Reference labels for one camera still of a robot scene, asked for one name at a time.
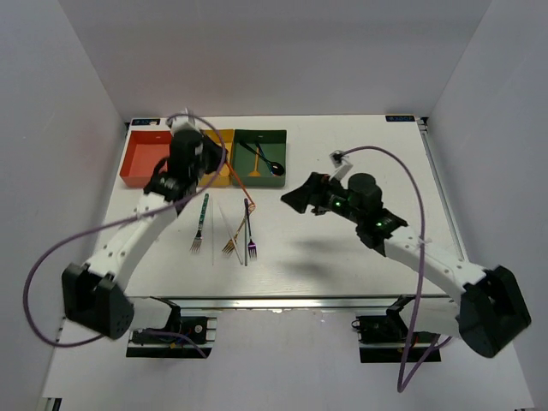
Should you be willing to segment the black spoon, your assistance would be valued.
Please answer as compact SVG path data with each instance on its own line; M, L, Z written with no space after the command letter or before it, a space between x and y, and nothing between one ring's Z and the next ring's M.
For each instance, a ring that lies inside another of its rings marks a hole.
M285 174L285 168L280 163L269 160L265 156L265 153L259 143L255 143L255 149L253 150L253 152L265 162L267 168L272 175L283 176Z

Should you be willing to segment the thin white chopstick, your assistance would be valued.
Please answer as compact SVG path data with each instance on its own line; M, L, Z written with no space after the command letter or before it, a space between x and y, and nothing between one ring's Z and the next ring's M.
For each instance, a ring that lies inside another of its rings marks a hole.
M210 242L211 242L211 266L215 265L215 239L214 239L214 199L211 197L210 199L210 228L211 228L211 235L210 235Z

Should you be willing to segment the orange chopstick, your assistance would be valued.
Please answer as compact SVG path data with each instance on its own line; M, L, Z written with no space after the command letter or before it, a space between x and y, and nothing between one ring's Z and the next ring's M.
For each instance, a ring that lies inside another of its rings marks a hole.
M237 185L240 187L240 189L242 190L242 192L244 193L246 199L248 200L249 202L249 205L251 206L251 211L253 211L255 209L255 203L253 201L253 198L251 197L251 195L249 194L249 192L247 191L247 188L245 186L245 184L242 182L241 178L239 177L239 175L236 173L235 169L233 168L233 166L230 164L229 161L226 161L225 162L226 166L228 167L229 169L229 173L231 175L231 177L236 181Z

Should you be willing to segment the orange spoon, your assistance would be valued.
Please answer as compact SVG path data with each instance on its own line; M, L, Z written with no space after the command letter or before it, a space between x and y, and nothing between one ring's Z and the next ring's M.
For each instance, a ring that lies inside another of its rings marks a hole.
M259 149L258 148L255 148L255 150L254 150L253 170L248 175L250 177L260 177L260 172L259 172Z

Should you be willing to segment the teal chopstick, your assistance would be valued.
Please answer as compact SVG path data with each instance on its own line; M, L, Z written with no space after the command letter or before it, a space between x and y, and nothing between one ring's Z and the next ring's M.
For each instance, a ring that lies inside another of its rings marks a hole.
M247 251L247 217L244 212L244 242L243 242L243 251L244 251L244 266L248 266L248 251Z

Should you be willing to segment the purple fork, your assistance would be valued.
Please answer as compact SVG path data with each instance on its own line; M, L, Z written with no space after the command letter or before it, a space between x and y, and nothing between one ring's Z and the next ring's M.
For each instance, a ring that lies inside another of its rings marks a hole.
M248 199L244 199L244 205L245 205L245 213L246 213L246 224L247 224L247 234L248 234L248 241L247 241L247 252L249 255L249 258L251 260L257 259L257 246L255 242L253 241L253 235L251 230L251 222L250 222L250 214L251 214L251 206Z

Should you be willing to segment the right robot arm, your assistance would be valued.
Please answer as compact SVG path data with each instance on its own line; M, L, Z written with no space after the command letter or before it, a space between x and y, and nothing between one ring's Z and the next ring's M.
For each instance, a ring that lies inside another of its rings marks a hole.
M300 214L328 211L356 225L368 248L422 272L447 296L427 300L413 310L414 297L400 296L385 312L388 334L399 342L418 332L463 340L475 353L492 358L521 334L532 319L514 274L498 266L488 270L427 243L408 223L384 207L373 176L352 175L346 186L313 172L282 202Z

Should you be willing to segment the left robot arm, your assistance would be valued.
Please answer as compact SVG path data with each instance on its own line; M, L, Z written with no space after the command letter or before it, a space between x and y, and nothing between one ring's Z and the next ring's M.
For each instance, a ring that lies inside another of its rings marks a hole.
M82 265L71 264L62 274L66 318L112 340L129 330L152 329L170 342L181 331L180 310L171 301L125 294L135 268L196 194L202 176L224 163L224 149L195 126L185 123L171 134L169 155L155 166L129 222Z

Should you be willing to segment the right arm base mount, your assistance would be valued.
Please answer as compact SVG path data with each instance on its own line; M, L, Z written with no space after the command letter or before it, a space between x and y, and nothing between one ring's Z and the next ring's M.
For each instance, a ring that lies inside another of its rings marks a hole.
M413 296L401 295L395 303L381 314L356 315L351 326L358 334L360 362L364 364L399 363L403 355L408 327L396 315L405 307L404 303L414 301ZM408 362L416 363L434 341L434 334L420 331L412 337ZM430 353L425 362L441 362L439 350Z

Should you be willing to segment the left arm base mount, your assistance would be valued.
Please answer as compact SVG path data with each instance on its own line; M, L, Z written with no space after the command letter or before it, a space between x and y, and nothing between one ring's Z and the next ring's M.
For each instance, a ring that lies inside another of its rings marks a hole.
M185 307L165 298L133 300L126 356L141 359L206 359L217 335L215 310Z

